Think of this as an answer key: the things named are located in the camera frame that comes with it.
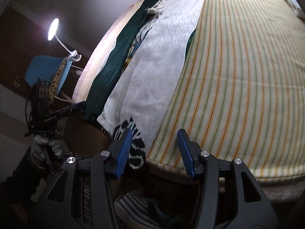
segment gloved hand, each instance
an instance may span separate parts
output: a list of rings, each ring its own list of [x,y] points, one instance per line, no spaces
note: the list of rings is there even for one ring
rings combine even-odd
[[[60,125],[57,126],[55,133],[61,134],[62,128]],[[61,156],[63,145],[61,142],[61,138],[56,135],[48,135],[46,133],[38,133],[33,136],[33,144],[30,152],[30,157],[32,162],[38,166],[43,166],[45,162],[45,154],[43,152],[43,147],[51,147],[52,151],[57,157]]]

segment bracelet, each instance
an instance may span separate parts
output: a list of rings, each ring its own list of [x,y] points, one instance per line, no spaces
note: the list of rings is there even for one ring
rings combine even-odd
[[[34,149],[33,149],[33,146],[32,146],[32,145],[31,145],[31,150],[32,150],[32,152],[33,152],[34,156],[36,157],[37,161],[41,162],[40,158],[39,158],[39,157],[37,157],[37,155],[35,154],[35,152],[34,152]]]
[[[44,170],[45,170],[45,167],[39,167],[39,166],[37,166],[36,164],[34,164],[34,163],[32,162],[31,157],[30,157],[31,151],[32,151],[32,146],[28,147],[27,150],[26,150],[27,160],[29,161],[29,163],[31,164],[31,166],[32,166],[35,170],[37,170],[37,171],[39,171],[39,172],[44,171]]]

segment mattress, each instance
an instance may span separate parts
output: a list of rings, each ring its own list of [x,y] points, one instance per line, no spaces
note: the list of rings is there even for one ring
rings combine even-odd
[[[74,91],[86,99],[107,51],[141,2],[115,22]],[[146,161],[185,175],[184,128],[217,158],[240,157],[261,182],[305,174],[305,25],[285,0],[205,0],[178,85]]]

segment black and white patterned cloth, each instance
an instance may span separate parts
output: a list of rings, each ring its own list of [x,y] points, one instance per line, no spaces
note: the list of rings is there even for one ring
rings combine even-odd
[[[132,146],[127,163],[132,169],[139,169],[145,162],[145,144],[132,117],[130,117],[129,121],[125,120],[122,124],[118,125],[112,137],[114,140],[120,139],[124,129],[127,127],[132,130]]]

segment desk lamp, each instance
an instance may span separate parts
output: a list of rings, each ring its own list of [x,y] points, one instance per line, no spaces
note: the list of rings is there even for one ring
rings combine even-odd
[[[48,31],[48,41],[51,41],[53,39],[53,37],[55,36],[55,38],[57,39],[57,41],[63,46],[63,48],[65,48],[68,53],[69,53],[69,56],[68,56],[68,59],[67,60],[73,60],[73,61],[80,61],[81,59],[81,55],[77,53],[77,50],[74,50],[74,51],[70,51],[60,40],[59,38],[57,37],[56,35],[56,31],[57,31],[57,28],[58,28],[58,23],[59,23],[59,19],[56,18],[52,21],[51,23],[51,26],[49,28],[49,31]]]

